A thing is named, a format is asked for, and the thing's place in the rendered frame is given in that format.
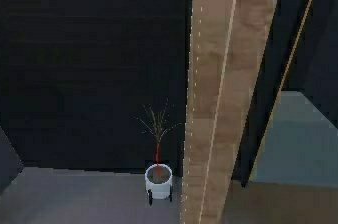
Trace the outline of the bare twig plant white pot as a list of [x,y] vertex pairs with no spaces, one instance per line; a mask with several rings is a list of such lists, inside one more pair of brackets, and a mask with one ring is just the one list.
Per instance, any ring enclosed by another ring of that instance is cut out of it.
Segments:
[[154,139],[154,160],[144,172],[145,191],[149,205],[153,204],[153,200],[169,199],[170,202],[173,201],[173,170],[169,165],[160,162],[161,143],[164,136],[179,126],[179,123],[168,125],[168,104],[169,101],[166,101],[163,109],[159,111],[143,107],[149,118],[148,122],[136,117],[136,120],[144,125],[145,130]]

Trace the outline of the brown wooden room door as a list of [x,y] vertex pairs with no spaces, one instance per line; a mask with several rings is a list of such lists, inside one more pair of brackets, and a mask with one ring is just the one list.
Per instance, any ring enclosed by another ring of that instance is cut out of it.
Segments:
[[179,224],[219,224],[277,0],[193,0]]

